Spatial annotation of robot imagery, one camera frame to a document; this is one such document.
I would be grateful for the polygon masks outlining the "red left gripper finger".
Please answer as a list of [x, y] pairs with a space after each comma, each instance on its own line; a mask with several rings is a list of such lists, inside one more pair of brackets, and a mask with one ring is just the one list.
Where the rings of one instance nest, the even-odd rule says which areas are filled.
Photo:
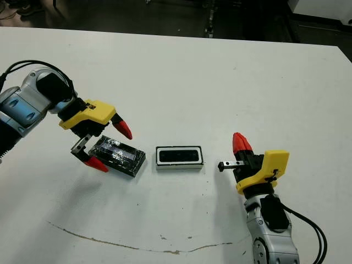
[[98, 158], [88, 155], [83, 150], [80, 150], [77, 153], [73, 153], [73, 155], [86, 166], [89, 166], [105, 173], [108, 172], [108, 168]]
[[111, 118], [111, 122], [112, 122], [112, 125], [127, 139], [133, 138], [127, 123], [123, 120], [123, 118], [118, 113], [114, 114], [114, 116]]

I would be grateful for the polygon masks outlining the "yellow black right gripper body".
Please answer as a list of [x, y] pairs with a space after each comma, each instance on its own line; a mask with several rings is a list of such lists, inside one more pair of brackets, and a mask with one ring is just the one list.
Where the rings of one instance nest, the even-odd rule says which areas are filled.
[[256, 155], [251, 150], [240, 150], [235, 154], [235, 161], [222, 161], [218, 164], [220, 172], [231, 169], [235, 176], [236, 190], [240, 195], [256, 196], [272, 194], [286, 170], [289, 152], [269, 150], [263, 155]]

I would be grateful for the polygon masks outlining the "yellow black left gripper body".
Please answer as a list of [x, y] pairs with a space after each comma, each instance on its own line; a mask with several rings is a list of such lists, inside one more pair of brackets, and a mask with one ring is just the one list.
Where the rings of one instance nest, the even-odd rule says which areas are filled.
[[85, 152], [86, 143], [92, 136], [99, 136], [115, 114], [116, 110], [110, 104], [82, 99], [75, 99], [59, 112], [59, 126], [79, 137], [71, 153], [75, 157], [89, 157]]

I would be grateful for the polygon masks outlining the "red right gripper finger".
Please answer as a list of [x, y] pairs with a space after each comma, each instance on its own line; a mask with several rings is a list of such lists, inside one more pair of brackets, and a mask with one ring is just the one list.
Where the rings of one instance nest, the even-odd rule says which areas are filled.
[[249, 144], [246, 137], [244, 137], [244, 146], [245, 146], [245, 160], [247, 161], [248, 165], [254, 165], [256, 155], [254, 154], [251, 145]]
[[245, 163], [245, 156], [246, 156], [246, 145], [244, 142], [244, 137], [241, 133], [234, 133], [233, 134], [233, 154], [237, 161], [241, 161]]

